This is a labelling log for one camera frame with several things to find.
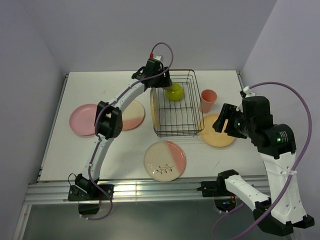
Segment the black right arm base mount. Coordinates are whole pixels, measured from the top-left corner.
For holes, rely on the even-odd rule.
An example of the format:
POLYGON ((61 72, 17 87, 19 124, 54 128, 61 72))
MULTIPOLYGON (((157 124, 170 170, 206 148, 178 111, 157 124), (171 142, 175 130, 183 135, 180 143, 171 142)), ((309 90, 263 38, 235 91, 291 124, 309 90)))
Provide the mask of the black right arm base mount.
POLYGON ((202 181, 200 187, 196 189, 201 192, 204 198, 224 197, 224 199, 214 201, 216 211, 221 216, 230 212, 236 213, 245 206, 244 203, 237 206, 236 195, 227 190, 225 180, 230 179, 232 176, 239 177, 240 175, 234 169, 226 170, 220 172, 216 180, 202 181))

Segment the salmon pink cup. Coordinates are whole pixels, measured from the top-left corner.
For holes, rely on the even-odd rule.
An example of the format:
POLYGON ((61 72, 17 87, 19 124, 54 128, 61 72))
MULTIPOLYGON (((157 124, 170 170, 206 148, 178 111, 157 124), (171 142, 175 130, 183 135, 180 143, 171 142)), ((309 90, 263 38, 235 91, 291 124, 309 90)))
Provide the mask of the salmon pink cup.
POLYGON ((217 98, 218 98, 218 95, 214 90, 212 89, 203 90, 200 95, 199 110, 203 114, 207 114, 208 112, 211 111, 217 98))

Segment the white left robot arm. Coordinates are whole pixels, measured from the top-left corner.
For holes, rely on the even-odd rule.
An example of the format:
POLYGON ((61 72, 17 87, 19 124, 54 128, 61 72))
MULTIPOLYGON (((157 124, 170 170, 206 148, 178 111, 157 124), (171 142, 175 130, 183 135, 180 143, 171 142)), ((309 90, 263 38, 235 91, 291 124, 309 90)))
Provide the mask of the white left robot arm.
POLYGON ((75 182, 69 188, 68 201, 93 201, 101 195, 108 199, 113 196, 113 185, 98 186, 101 167, 107 151, 115 138, 123 130, 123 112, 127 107, 147 89, 153 95, 158 88, 171 90, 173 82, 170 68, 164 66, 159 56, 151 55, 146 62, 135 72, 128 87, 114 97, 110 102, 100 101, 96 108, 94 133, 97 137, 95 147, 89 162, 81 173, 75 176, 75 182))

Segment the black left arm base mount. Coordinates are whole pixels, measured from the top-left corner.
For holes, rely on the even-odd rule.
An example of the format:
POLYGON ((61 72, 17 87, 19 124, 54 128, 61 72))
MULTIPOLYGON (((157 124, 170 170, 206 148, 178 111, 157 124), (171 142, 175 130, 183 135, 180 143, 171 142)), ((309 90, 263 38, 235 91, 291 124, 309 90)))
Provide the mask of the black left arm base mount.
POLYGON ((75 175, 71 173, 70 176, 75 176, 74 184, 69 183, 69 192, 67 201, 68 202, 79 202, 78 204, 78 213, 81 218, 85 218, 90 221, 98 221, 108 217, 113 209, 113 193, 114 185, 113 184, 98 184, 99 180, 92 182, 89 179, 86 179, 82 174, 75 175), (100 217, 93 217, 96 215, 102 205, 102 201, 108 200, 110 203, 109 210, 105 215, 100 217))

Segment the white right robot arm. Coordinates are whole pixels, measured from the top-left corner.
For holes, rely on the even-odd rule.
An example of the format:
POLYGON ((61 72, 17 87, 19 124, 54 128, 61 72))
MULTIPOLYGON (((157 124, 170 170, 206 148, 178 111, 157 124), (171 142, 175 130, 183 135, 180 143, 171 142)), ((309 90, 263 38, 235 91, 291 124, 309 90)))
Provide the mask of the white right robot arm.
POLYGON ((212 127, 217 133, 251 140, 265 166, 270 188, 270 195, 265 195, 231 169, 217 176, 220 194, 239 197, 252 210, 255 225, 265 233, 283 237, 294 228, 314 226, 315 220, 306 213, 300 198, 293 130, 286 124, 274 124, 266 97, 243 98, 241 106, 225 103, 212 127))

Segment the cream and yellow plate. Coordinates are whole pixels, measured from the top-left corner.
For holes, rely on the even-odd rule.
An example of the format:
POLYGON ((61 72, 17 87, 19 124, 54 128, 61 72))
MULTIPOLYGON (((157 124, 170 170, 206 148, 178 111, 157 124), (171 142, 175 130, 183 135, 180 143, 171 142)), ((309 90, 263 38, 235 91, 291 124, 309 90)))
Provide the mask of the cream and yellow plate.
POLYGON ((160 109, 159 109, 158 95, 155 88, 151 88, 150 90, 150 111, 151 111, 153 126, 155 128, 159 128, 160 127, 160 109))

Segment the lime green bowl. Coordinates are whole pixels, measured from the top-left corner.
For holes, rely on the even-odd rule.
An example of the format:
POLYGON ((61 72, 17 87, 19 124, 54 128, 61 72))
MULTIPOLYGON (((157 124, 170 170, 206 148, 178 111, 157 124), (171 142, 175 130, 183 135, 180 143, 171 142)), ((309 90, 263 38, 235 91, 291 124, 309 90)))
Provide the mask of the lime green bowl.
POLYGON ((183 87, 175 82, 167 88, 164 93, 167 99, 174 102, 180 101, 184 97, 183 87))

